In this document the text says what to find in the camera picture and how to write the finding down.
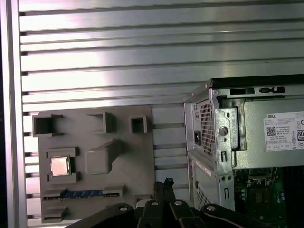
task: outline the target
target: green circuit board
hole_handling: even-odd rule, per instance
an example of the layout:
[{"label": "green circuit board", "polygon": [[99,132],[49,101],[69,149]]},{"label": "green circuit board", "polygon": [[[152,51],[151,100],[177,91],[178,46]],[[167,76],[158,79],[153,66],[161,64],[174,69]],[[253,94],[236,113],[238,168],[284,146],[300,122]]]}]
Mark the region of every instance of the green circuit board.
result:
[{"label": "green circuit board", "polygon": [[282,168],[234,170],[236,211],[276,228],[286,228]]}]

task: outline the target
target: processor chip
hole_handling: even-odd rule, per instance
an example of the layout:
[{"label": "processor chip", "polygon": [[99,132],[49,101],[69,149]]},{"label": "processor chip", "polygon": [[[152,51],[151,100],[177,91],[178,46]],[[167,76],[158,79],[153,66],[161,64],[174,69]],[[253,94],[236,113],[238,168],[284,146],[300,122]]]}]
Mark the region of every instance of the processor chip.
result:
[{"label": "processor chip", "polygon": [[52,176],[69,175],[70,164],[68,157],[53,157],[51,158]]}]

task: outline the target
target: computer tower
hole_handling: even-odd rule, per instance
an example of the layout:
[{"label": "computer tower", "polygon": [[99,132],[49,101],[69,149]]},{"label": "computer tower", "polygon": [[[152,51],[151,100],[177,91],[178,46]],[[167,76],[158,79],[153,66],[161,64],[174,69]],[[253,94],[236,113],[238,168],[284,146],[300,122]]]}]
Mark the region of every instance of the computer tower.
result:
[{"label": "computer tower", "polygon": [[190,199],[274,227],[304,202],[304,77],[212,79],[184,99]]}]

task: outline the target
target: warning label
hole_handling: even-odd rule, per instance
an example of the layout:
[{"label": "warning label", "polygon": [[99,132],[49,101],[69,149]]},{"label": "warning label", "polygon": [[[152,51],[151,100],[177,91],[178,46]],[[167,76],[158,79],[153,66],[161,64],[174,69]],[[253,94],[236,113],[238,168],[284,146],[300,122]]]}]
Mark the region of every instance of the warning label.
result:
[{"label": "warning label", "polygon": [[267,114],[264,132],[267,151],[304,149],[304,112]]}]

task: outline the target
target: barcode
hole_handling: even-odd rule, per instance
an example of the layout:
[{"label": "barcode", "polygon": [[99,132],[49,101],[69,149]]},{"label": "barcode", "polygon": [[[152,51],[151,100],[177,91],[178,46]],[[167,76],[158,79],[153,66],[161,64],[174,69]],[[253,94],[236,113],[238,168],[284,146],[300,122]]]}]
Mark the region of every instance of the barcode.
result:
[{"label": "barcode", "polygon": [[268,127],[267,136],[276,136],[276,127]]}]

